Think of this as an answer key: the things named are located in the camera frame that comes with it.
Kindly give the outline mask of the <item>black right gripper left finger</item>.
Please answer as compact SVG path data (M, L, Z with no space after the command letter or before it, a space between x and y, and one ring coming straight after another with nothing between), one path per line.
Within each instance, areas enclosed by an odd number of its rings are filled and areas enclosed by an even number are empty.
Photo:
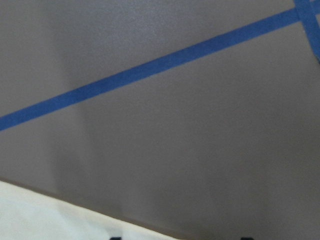
M121 236L112 236L109 240L122 240Z

